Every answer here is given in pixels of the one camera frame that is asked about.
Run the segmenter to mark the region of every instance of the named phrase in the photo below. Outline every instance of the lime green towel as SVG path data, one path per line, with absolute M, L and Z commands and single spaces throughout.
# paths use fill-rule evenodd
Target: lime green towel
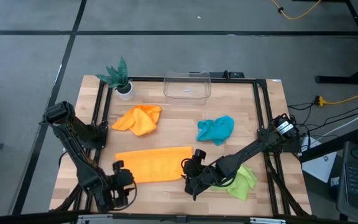
M 237 171 L 236 179 L 227 187 L 211 187 L 212 190 L 227 190 L 229 195 L 240 200 L 246 201 L 249 188 L 254 189 L 257 178 L 252 173 L 252 169 L 246 166 L 240 166 Z

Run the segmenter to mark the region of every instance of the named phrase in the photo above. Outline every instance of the gray carpet floor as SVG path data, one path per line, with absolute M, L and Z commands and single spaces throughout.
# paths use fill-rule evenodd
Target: gray carpet floor
M 277 2 L 290 16 L 314 4 Z M 358 1 L 352 2 L 358 13 Z M 0 0 L 0 30 L 71 30 L 80 3 Z M 79 30 L 355 31 L 357 26 L 341 2 L 323 2 L 304 18 L 290 21 L 269 0 L 88 0 Z M 5 143 L 0 150 L 0 215 L 9 213 L 68 39 L 68 35 L 0 35 L 0 141 Z M 348 76 L 358 71 L 358 37 L 81 35 L 76 36 L 57 101 L 75 104 L 82 76 L 104 73 L 104 67 L 117 64 L 121 56 L 130 75 L 231 70 L 249 78 L 282 79 L 289 105 L 310 102 L 316 95 L 329 101 L 358 95 L 357 85 L 314 82 L 315 75 Z M 308 123 L 322 124 L 356 106 L 358 100 L 313 108 Z M 307 116 L 307 111 L 290 113 L 299 122 Z M 338 134 L 355 128 L 357 124 L 350 125 Z M 48 210 L 61 153 L 60 142 L 48 130 L 24 213 Z M 325 195 L 326 185 L 308 174 L 305 180 L 313 214 L 338 219 L 334 202 Z

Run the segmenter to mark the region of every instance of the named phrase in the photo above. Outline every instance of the orange towel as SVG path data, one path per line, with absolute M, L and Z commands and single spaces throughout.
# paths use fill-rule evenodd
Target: orange towel
M 192 147 L 171 147 L 116 154 L 124 167 L 134 175 L 136 183 L 178 180 L 183 175 L 180 162 L 193 155 Z
M 154 105 L 137 105 L 130 109 L 111 127 L 125 131 L 128 128 L 137 136 L 149 133 L 157 128 L 161 107 Z

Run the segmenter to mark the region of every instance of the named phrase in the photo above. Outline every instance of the white pot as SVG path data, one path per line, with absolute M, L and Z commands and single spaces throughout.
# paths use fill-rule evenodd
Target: white pot
M 134 86 L 132 85 L 131 82 L 129 84 L 131 84 L 131 90 L 129 90 L 129 92 L 127 92 L 127 93 L 122 94 L 122 93 L 118 92 L 118 90 L 116 90 L 120 99 L 127 101 L 127 100 L 131 100 L 135 97 Z

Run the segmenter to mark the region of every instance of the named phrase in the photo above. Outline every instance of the potted plant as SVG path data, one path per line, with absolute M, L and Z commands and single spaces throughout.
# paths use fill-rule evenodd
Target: potted plant
M 128 70 L 124 59 L 121 57 L 118 70 L 113 66 L 106 66 L 109 75 L 96 75 L 100 80 L 109 84 L 110 88 L 115 88 L 122 100 L 131 100 L 135 97 L 132 83 L 128 80 Z

